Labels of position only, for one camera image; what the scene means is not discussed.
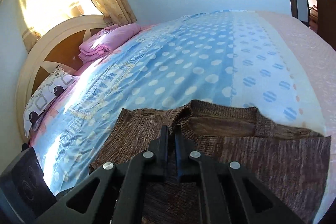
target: pink folded quilt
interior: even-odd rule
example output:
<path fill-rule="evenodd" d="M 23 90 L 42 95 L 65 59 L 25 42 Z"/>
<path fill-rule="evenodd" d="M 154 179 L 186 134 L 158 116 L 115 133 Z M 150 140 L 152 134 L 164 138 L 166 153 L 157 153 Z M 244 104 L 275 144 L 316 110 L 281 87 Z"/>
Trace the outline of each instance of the pink folded quilt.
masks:
<path fill-rule="evenodd" d="M 106 27 L 79 46 L 79 58 L 87 63 L 103 57 L 140 32 L 140 29 L 140 25 L 136 23 Z"/>

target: metal screw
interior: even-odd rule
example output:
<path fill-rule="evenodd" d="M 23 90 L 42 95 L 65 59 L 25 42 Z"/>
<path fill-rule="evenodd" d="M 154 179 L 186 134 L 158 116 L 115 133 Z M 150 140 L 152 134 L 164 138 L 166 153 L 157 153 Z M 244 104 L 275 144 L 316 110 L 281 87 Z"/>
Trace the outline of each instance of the metal screw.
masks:
<path fill-rule="evenodd" d="M 146 151 L 145 153 L 142 154 L 143 157 L 150 159 L 151 157 L 154 156 L 154 153 L 152 151 Z"/>
<path fill-rule="evenodd" d="M 190 157 L 192 158 L 199 158 L 200 156 L 201 156 L 201 153 L 199 153 L 198 151 L 190 152 Z"/>
<path fill-rule="evenodd" d="M 104 168 L 105 170 L 110 170 L 110 169 L 113 168 L 113 166 L 114 166 L 114 164 L 111 163 L 111 162 L 106 162 L 106 163 L 103 164 L 103 168 Z"/>
<path fill-rule="evenodd" d="M 240 168 L 240 163 L 237 162 L 237 161 L 232 161 L 232 162 L 230 162 L 230 167 L 232 169 L 239 169 Z"/>

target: blue polka dot bed sheet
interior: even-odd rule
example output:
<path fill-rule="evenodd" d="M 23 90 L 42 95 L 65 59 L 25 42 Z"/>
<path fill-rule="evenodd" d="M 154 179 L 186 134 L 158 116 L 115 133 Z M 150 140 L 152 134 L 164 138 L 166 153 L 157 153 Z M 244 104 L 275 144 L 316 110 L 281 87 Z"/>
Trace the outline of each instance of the blue polka dot bed sheet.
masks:
<path fill-rule="evenodd" d="M 33 144 L 47 185 L 56 195 L 88 175 L 122 108 L 165 110 L 192 99 L 256 106 L 276 123 L 326 133 L 305 70 L 262 16 L 183 16 L 136 35 L 74 83 Z"/>

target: wooden headboard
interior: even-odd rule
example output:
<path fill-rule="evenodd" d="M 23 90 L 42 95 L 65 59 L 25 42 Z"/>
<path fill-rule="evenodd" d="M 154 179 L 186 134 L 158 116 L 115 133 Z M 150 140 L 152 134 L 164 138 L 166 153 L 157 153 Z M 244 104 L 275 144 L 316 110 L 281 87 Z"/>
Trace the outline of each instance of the wooden headboard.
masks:
<path fill-rule="evenodd" d="M 23 112 L 30 97 L 57 65 L 70 74 L 83 65 L 78 47 L 106 27 L 102 18 L 83 15 L 68 19 L 48 31 L 29 52 L 16 86 L 16 118 L 24 141 Z"/>

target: brown knit sweater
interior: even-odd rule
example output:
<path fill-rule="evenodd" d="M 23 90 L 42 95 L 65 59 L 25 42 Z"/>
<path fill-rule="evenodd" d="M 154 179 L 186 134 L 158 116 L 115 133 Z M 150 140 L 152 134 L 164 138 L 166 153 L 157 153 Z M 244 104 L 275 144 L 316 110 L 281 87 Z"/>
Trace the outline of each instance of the brown knit sweater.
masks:
<path fill-rule="evenodd" d="M 220 162 L 240 162 L 305 223 L 314 219 L 326 185 L 330 137 L 276 124 L 255 107 L 193 100 L 168 111 L 123 109 L 91 168 L 107 161 L 122 163 L 145 151 L 163 124 L 170 132 L 181 125 L 197 150 Z M 178 184 L 174 151 L 169 151 L 169 159 L 167 181 L 147 187 L 143 222 L 199 223 L 196 185 Z"/>

